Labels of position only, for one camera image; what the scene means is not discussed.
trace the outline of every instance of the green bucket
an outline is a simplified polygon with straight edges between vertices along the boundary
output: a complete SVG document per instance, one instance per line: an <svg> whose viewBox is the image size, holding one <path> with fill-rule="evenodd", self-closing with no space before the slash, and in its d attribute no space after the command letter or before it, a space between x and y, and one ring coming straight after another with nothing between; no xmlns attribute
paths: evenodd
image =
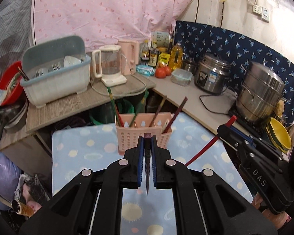
<svg viewBox="0 0 294 235"><path fill-rule="evenodd" d="M133 114L134 106L126 99L115 101L120 114ZM111 102L89 110L89 119L94 125L114 123L115 114Z"/></svg>

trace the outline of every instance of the stainless steel pot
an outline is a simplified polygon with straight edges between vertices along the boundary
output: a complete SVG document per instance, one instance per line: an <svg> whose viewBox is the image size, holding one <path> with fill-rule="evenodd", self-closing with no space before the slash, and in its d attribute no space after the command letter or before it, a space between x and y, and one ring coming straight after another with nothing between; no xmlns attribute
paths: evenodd
<svg viewBox="0 0 294 235"><path fill-rule="evenodd" d="M244 84L242 84L242 90L240 91L235 104L238 112L245 118L245 120L252 124L259 124L264 121L271 115L275 108L275 105L272 105L259 97Z"/></svg>
<svg viewBox="0 0 294 235"><path fill-rule="evenodd" d="M267 101L272 105L276 105L279 99L282 97L282 90L281 93L270 86L268 83L258 79L253 73L247 71L247 74L244 79L244 84L248 89L257 93L259 97Z"/></svg>
<svg viewBox="0 0 294 235"><path fill-rule="evenodd" d="M270 104L276 105L282 97L284 82L270 68L252 62L247 70L244 83L248 89Z"/></svg>
<svg viewBox="0 0 294 235"><path fill-rule="evenodd" d="M278 93L282 94L285 84L282 79L269 67L257 62L251 62L249 70L251 74L260 82L263 82L269 88L275 89Z"/></svg>
<svg viewBox="0 0 294 235"><path fill-rule="evenodd" d="M209 93L219 95L229 76L230 68L230 64L219 57L205 54L203 60L199 62L194 83Z"/></svg>
<svg viewBox="0 0 294 235"><path fill-rule="evenodd" d="M194 61L193 58L185 59L182 62L181 69L191 72L193 76L196 75L197 68L198 68L198 64Z"/></svg>

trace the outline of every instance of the wall switch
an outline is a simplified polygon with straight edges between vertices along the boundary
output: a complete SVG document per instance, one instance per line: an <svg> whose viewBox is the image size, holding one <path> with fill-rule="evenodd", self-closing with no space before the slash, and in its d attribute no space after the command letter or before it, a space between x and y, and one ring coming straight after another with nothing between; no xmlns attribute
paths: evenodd
<svg viewBox="0 0 294 235"><path fill-rule="evenodd" d="M262 8L261 8L261 6L253 5L253 13L261 16L261 14L262 14Z"/></svg>
<svg viewBox="0 0 294 235"><path fill-rule="evenodd" d="M262 18L263 21L269 23L269 19L270 19L269 11L266 8L262 8L262 16L261 16L261 18Z"/></svg>

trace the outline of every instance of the yellow packet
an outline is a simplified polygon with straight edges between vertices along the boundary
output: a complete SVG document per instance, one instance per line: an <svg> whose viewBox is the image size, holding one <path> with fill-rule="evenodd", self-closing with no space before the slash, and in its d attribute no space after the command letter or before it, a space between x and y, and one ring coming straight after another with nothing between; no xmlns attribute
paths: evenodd
<svg viewBox="0 0 294 235"><path fill-rule="evenodd" d="M169 62L169 59L170 59L170 54L167 54L167 53L161 53L159 55L159 62L164 62L166 64L168 64Z"/></svg>

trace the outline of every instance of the pink electric kettle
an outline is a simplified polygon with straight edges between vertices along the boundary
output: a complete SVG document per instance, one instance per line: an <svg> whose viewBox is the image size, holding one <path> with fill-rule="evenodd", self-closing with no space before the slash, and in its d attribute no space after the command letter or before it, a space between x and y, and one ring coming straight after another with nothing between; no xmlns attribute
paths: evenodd
<svg viewBox="0 0 294 235"><path fill-rule="evenodd" d="M132 40L120 39L118 45L126 59L121 61L121 74L130 75L136 72L139 63L140 43Z"/></svg>

